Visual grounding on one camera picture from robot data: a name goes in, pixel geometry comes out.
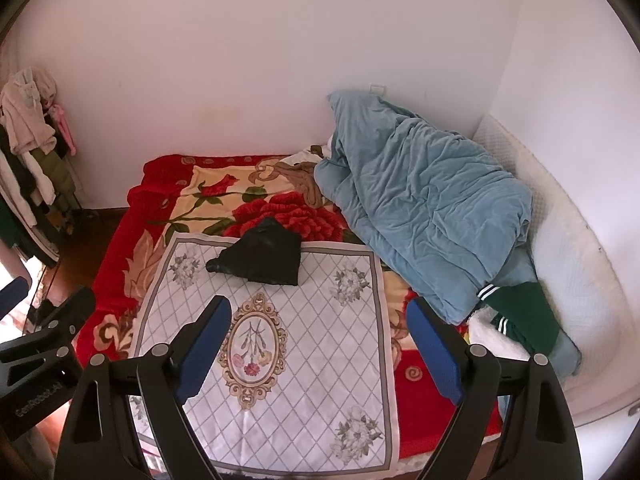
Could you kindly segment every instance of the white stripe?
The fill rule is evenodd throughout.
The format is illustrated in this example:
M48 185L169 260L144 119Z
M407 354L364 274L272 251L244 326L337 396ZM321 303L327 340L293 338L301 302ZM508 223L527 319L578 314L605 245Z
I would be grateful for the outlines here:
M496 290L498 290L500 287L499 286L494 286L494 288L492 288L491 290L489 290L488 292L486 292L484 294L484 296L482 298L480 298L482 301L486 300L486 298L488 298L490 295L492 295Z
M482 289L480 292L478 292L478 298L479 298L480 296L482 296L482 295L483 295L486 291L488 291L490 288L492 288L492 286L495 286L495 285L492 285L491 283L489 283L489 285L487 285L484 289Z

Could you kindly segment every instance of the striped cuff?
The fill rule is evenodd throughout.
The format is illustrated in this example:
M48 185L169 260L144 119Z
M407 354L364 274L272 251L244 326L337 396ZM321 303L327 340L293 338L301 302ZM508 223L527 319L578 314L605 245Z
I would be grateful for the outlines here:
M492 295L496 290L500 287L496 285L492 285L491 283L483 288L480 292L478 292L478 298L482 301L486 300L490 295Z

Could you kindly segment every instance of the crumpled blue duvet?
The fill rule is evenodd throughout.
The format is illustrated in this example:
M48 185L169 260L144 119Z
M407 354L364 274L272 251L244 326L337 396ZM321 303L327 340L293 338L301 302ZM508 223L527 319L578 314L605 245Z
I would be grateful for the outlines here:
M536 280L523 247L532 193L482 146L373 94L328 99L336 129L316 165L322 194L442 319L462 322L487 283Z

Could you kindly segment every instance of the dark brown floor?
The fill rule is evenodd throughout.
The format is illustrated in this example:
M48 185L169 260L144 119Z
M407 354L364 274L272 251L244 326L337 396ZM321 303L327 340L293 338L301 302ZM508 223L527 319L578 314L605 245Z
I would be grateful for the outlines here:
M80 285L91 286L98 272L111 237L124 214L123 210L101 210L96 216L84 218L68 243L61 250L62 257L55 269L49 269L44 291L54 304L60 304ZM482 446L468 480L481 480L486 475L497 441ZM414 480L417 473L407 473L396 480Z

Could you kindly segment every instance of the black object on floor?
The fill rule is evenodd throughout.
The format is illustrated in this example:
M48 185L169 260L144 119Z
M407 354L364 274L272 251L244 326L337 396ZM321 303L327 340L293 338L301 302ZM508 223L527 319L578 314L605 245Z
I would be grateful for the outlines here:
M224 272L252 282L297 285L302 238L267 217L220 256L207 262L209 272Z

